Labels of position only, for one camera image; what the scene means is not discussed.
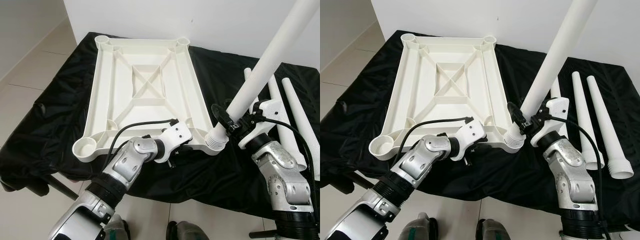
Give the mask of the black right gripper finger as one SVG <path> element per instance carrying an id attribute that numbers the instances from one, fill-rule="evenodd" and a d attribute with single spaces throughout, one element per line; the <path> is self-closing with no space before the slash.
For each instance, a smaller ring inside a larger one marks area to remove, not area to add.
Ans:
<path id="1" fill-rule="evenodd" d="M 519 134 L 525 134 L 526 130 L 526 118 L 523 115 L 521 109 L 513 102 L 507 103 L 507 109 L 510 114 L 510 118 L 518 128 Z"/>
<path id="2" fill-rule="evenodd" d="M 231 119 L 225 108 L 217 103 L 212 105 L 212 115 L 225 130 L 235 130 L 236 122 Z"/>

